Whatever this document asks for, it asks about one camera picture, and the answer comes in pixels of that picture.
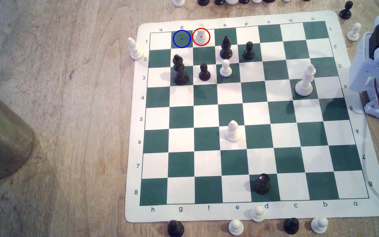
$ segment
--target chess mat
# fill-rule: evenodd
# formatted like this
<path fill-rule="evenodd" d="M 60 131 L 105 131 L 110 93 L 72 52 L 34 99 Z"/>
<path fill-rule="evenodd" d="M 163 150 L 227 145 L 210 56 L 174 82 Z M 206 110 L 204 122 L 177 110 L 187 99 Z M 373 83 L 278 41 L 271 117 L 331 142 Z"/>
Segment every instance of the chess mat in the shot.
<path fill-rule="evenodd" d="M 200 23 L 210 41 L 184 47 Z M 219 73 L 224 36 L 230 77 Z M 252 60 L 242 57 L 248 41 Z M 135 62 L 128 221 L 250 219 L 256 205 L 266 218 L 379 215 L 378 163 L 359 95 L 346 86 L 335 13 L 143 24 L 137 43 L 145 58 Z M 189 75 L 183 86 L 172 80 L 175 54 Z M 202 63 L 208 81 L 198 78 Z M 294 88 L 309 64 L 313 92 L 302 97 Z M 225 138 L 231 120 L 235 143 Z M 265 195 L 253 188 L 262 173 L 271 179 Z"/>

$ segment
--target wooden table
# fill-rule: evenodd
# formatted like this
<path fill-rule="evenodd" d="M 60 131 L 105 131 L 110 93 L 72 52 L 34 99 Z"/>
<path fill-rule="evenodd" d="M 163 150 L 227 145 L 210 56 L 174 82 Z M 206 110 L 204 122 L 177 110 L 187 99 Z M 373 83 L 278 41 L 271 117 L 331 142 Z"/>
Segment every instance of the wooden table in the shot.
<path fill-rule="evenodd" d="M 0 4 L 0 98 L 36 133 L 34 151 L 0 179 L 0 236 L 167 236 L 166 223 L 125 220 L 134 61 L 140 24 L 343 9 L 342 0 L 176 8 L 172 0 Z M 371 31 L 379 0 L 355 1 L 344 32 Z M 346 41 L 350 59 L 358 43 Z M 367 116 L 377 155 L 379 120 Z M 297 236 L 313 236 L 300 219 Z M 185 222 L 185 236 L 230 236 L 228 221 Z M 284 236 L 283 220 L 243 221 L 241 236 Z M 331 218 L 321 236 L 379 236 L 379 217 Z"/>

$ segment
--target white pawn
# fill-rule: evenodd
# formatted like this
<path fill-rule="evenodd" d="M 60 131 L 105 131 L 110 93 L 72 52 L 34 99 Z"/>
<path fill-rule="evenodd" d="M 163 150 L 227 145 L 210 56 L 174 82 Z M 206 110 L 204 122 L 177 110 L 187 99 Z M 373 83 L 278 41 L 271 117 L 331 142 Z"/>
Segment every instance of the white pawn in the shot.
<path fill-rule="evenodd" d="M 358 34 L 358 31 L 361 30 L 361 24 L 360 23 L 355 23 L 353 25 L 353 28 L 351 31 L 349 31 L 346 35 L 346 38 L 352 42 L 356 42 L 357 40 L 359 40 L 359 34 Z"/>
<path fill-rule="evenodd" d="M 307 66 L 302 81 L 299 81 L 295 85 L 295 91 L 298 95 L 307 96 L 313 92 L 311 82 L 314 80 L 315 72 L 315 67 L 312 64 Z"/>
<path fill-rule="evenodd" d="M 317 234 L 323 234 L 327 230 L 329 221 L 325 217 L 314 218 L 311 222 L 311 229 Z"/>
<path fill-rule="evenodd" d="M 233 220 L 229 223 L 229 232 L 233 235 L 240 235 L 243 232 L 243 224 L 240 220 Z"/>
<path fill-rule="evenodd" d="M 251 209 L 251 219 L 255 222 L 263 221 L 266 216 L 266 209 L 258 205 Z"/>
<path fill-rule="evenodd" d="M 222 62 L 222 67 L 220 68 L 220 75 L 228 77 L 232 74 L 232 68 L 230 68 L 229 60 L 224 59 Z"/>
<path fill-rule="evenodd" d="M 143 51 L 138 47 L 135 40 L 131 37 L 128 38 L 128 49 L 131 51 L 131 58 L 134 60 L 140 60 L 144 57 Z"/>

